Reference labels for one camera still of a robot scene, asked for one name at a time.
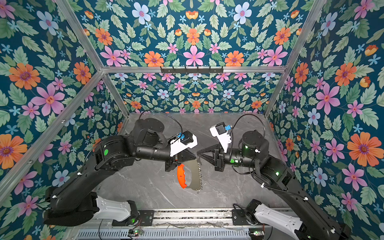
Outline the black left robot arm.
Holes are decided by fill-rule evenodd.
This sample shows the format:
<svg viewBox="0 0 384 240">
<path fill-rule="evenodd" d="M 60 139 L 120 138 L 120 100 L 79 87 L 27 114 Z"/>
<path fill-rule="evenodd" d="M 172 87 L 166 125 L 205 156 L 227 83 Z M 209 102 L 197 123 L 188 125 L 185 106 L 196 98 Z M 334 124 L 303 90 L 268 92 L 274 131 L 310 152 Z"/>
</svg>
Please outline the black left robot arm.
<svg viewBox="0 0 384 240">
<path fill-rule="evenodd" d="M 167 139 L 164 129 L 157 119 L 139 119 L 128 135 L 102 140 L 72 179 L 46 191 L 49 208 L 44 212 L 44 224 L 74 227 L 92 219 L 108 219 L 125 226 L 136 225 L 140 213 L 134 201 L 106 200 L 94 189 L 136 160 L 163 162 L 170 172 L 182 170 L 184 162 L 196 158 L 190 151 L 198 144 L 194 134 L 182 131 Z"/>
</svg>

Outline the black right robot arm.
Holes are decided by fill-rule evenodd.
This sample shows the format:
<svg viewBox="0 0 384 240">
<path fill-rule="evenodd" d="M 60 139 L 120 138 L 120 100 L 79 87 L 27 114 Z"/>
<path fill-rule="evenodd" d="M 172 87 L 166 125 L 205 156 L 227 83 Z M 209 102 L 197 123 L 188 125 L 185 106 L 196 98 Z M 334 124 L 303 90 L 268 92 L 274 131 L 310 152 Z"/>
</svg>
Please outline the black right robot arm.
<svg viewBox="0 0 384 240">
<path fill-rule="evenodd" d="M 216 135 L 220 143 L 197 152 L 222 172 L 226 165 L 253 169 L 252 178 L 278 195 L 297 215 L 288 216 L 275 211 L 257 200 L 245 209 L 250 223 L 258 222 L 277 229 L 295 240 L 348 240 L 351 228 L 338 223 L 326 214 L 301 183 L 280 159 L 269 154 L 269 142 L 258 131 L 248 131 L 242 136 L 242 147 L 231 148 L 229 134 Z"/>
</svg>

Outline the black hook rack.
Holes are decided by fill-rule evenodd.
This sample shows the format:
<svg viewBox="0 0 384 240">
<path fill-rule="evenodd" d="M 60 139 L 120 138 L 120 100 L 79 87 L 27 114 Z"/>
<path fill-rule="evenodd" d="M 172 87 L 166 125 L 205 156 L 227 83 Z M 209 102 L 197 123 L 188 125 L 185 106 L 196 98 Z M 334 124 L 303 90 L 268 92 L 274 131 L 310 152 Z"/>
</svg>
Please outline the black hook rack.
<svg viewBox="0 0 384 240">
<path fill-rule="evenodd" d="M 160 67 L 162 74 L 221 74 L 223 67 Z"/>
</svg>

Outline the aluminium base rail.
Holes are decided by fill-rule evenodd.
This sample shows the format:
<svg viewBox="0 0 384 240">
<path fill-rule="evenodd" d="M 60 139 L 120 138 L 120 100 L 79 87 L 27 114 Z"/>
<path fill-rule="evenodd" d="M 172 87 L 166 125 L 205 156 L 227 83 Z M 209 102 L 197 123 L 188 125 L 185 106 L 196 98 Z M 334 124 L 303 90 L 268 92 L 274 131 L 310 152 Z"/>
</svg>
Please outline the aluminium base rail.
<svg viewBox="0 0 384 240">
<path fill-rule="evenodd" d="M 265 224 L 257 223 L 256 225 L 248 224 L 244 219 L 234 221 L 234 208 L 186 208 L 186 209 L 144 209 L 140 211 L 154 211 L 151 217 L 152 224 L 150 226 L 138 225 L 137 227 L 114 227 L 110 219 L 96 219 L 76 227 L 69 229 L 144 229 L 145 227 L 191 227 L 191 228 L 264 228 Z"/>
</svg>

